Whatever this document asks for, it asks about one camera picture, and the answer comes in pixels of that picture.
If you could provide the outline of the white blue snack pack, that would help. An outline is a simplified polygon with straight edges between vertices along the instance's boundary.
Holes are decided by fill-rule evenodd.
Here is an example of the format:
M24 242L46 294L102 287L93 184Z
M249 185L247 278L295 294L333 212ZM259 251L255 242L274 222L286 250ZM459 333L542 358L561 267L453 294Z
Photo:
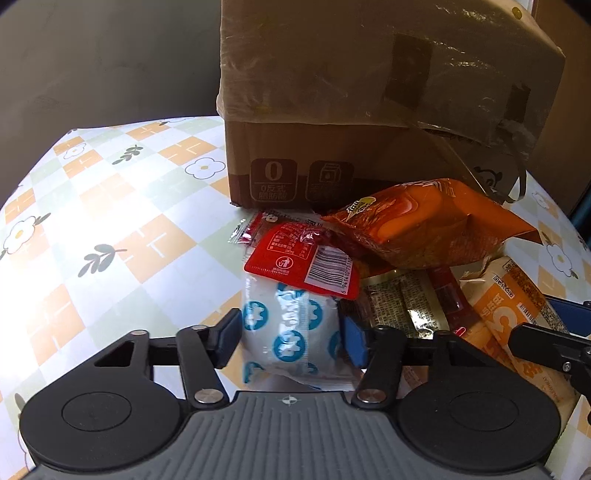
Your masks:
M338 300L247 273L242 291L242 381L283 376L322 390L352 390Z

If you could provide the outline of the brown cardboard box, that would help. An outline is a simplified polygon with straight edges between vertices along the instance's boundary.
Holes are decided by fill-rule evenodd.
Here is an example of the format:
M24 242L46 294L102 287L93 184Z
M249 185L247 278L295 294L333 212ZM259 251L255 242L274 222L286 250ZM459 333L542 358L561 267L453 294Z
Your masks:
M450 177L515 202L564 65L515 1L225 1L231 201L332 208Z

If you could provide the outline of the gold dark snack wrapper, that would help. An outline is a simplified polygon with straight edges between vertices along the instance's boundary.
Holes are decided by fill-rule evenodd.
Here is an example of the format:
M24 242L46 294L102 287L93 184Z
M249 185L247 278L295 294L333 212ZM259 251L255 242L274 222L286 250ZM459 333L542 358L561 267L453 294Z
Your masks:
M391 270L363 279L356 302L370 326L397 328L409 338L432 339L450 329L426 271Z

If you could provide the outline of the orange white snack bag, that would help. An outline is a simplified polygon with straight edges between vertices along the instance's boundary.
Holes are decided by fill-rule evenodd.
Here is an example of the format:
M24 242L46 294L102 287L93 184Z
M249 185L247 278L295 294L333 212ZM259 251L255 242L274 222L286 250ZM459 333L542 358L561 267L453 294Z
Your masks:
M515 357L508 342L512 330L522 323L565 333L567 328L529 276L509 257L488 260L478 272L463 275L460 288L493 338L508 356L514 370L546 393L567 411L578 394L566 376L547 367Z

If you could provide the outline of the red sachet packet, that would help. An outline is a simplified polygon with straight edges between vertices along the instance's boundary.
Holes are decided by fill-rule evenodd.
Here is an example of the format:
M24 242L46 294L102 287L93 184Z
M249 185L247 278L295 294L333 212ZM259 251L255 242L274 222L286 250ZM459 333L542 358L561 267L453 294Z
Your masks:
M355 300L360 274L346 252L329 241L321 226L283 222L256 243L245 271L297 289Z

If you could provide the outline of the checkered floral tablecloth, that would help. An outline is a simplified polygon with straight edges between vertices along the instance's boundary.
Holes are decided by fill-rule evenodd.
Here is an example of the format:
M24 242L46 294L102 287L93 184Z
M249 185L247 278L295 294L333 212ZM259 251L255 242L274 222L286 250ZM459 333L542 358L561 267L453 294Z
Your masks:
M1 210L1 475L34 464L23 403L125 333L212 323L242 299L220 118L75 129Z

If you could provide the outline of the wooden headboard panel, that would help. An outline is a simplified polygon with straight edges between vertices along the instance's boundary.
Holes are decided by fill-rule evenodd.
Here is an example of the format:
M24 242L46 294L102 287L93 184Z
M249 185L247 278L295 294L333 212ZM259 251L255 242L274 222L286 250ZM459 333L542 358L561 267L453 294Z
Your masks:
M590 3L537 1L534 18L566 63L529 170L570 214L590 183Z

